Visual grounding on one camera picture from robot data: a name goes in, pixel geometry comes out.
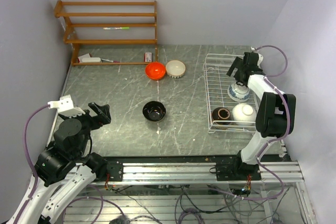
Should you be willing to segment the blue white patterned bowl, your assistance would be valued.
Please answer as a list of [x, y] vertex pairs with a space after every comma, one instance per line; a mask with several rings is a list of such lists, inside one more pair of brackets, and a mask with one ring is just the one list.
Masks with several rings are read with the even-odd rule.
[[236, 82], [228, 86], [227, 93], [236, 102], [246, 102], [250, 97], [250, 89]]

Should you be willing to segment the dark brown bowl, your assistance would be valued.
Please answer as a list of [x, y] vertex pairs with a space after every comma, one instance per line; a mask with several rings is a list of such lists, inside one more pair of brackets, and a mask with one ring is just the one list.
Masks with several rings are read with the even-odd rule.
[[231, 123], [231, 113], [225, 107], [217, 107], [212, 112], [212, 120], [217, 125], [229, 125]]

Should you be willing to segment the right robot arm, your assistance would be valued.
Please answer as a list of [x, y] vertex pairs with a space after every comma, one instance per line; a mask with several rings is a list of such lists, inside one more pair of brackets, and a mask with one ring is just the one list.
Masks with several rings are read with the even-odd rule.
[[227, 71], [236, 84], [248, 88], [260, 99], [255, 118], [256, 132], [238, 152], [231, 167], [236, 179], [244, 179], [257, 171], [265, 152], [276, 141], [291, 134], [295, 121], [296, 97], [278, 89], [259, 67], [259, 54], [245, 52], [236, 57]]

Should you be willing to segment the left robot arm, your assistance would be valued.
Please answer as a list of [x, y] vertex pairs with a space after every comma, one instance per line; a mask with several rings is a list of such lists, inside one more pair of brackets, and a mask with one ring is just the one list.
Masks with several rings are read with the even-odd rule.
[[23, 145], [32, 176], [18, 208], [8, 223], [55, 223], [70, 202], [94, 180], [107, 175], [107, 160], [94, 152], [85, 154], [92, 143], [91, 131], [111, 122], [109, 105], [88, 104], [89, 110], [74, 105], [71, 97], [50, 101], [42, 109], [56, 109], [62, 118], [54, 140], [33, 163], [27, 146], [27, 127]]

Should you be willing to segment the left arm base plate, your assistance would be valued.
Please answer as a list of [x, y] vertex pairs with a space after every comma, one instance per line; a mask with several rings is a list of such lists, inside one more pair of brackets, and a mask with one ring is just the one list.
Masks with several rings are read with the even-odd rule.
[[120, 161], [110, 161], [107, 163], [107, 181], [121, 182], [123, 180], [124, 166]]

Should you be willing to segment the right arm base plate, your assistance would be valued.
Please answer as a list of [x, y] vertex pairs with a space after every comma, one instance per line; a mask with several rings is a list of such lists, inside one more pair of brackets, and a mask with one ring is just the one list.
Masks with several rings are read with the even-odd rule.
[[248, 177], [252, 181], [261, 180], [257, 164], [216, 164], [214, 168], [217, 181], [246, 181]]

